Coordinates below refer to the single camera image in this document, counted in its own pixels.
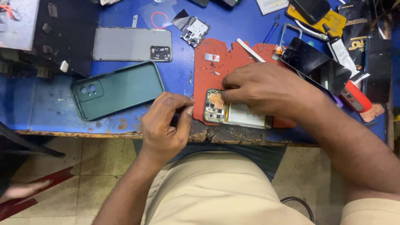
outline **black tape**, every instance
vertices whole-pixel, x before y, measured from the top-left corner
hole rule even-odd
[[[174,17],[171,23],[180,31],[184,31],[189,24],[190,18],[186,10],[183,9]]]

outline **screwdriver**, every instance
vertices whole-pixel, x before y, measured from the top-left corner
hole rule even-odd
[[[264,47],[265,43],[267,43],[267,42],[270,40],[270,38],[271,38],[271,36],[272,36],[272,33],[276,30],[276,28],[277,28],[278,26],[279,26],[279,23],[275,22],[275,23],[274,23],[274,26],[272,27],[272,29],[271,29],[270,32],[268,33],[267,37],[265,38],[264,44],[262,45],[262,47],[261,47],[261,49],[260,49],[259,52],[261,52],[261,50],[262,50],[262,48]]]

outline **glue tube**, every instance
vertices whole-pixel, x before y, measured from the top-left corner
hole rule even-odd
[[[323,24],[322,26],[324,27],[325,33],[328,35],[327,43],[330,51],[332,52],[334,60],[349,69],[352,72],[350,77],[352,78],[354,75],[358,74],[359,71],[357,70],[353,60],[351,60],[342,39],[339,36],[333,37],[332,34],[329,33],[330,28],[326,24]]]

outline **man's left hand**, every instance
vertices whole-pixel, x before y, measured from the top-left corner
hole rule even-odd
[[[192,125],[194,101],[186,96],[170,92],[161,93],[142,116],[144,154],[158,166],[164,166],[187,144]],[[180,113],[177,127],[170,127],[177,109]]]

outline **yellow package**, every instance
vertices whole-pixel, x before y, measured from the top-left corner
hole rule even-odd
[[[339,36],[342,37],[344,25],[346,24],[346,18],[341,16],[334,11],[330,10],[320,21],[318,21],[314,25],[310,25],[302,15],[294,8],[292,4],[289,5],[288,10],[286,11],[288,16],[291,16],[319,31],[325,33],[324,27],[322,26],[324,23],[328,25],[331,29],[329,32],[332,36]]]

